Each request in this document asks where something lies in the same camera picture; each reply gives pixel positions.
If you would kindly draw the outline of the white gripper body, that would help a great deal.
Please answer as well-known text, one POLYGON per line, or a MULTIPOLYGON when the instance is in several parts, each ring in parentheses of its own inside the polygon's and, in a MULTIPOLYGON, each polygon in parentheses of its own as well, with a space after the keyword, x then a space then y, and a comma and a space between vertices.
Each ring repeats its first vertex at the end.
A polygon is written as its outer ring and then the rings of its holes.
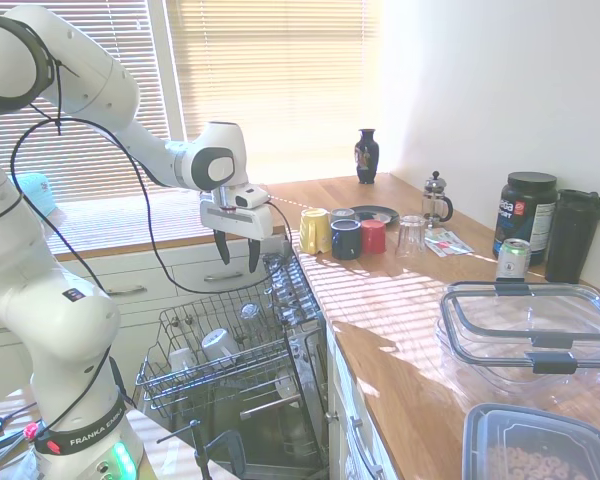
POLYGON ((201 193, 199 213, 202 225, 214 231, 260 241, 273 234, 273 216, 267 205, 223 209, 210 193, 201 193))

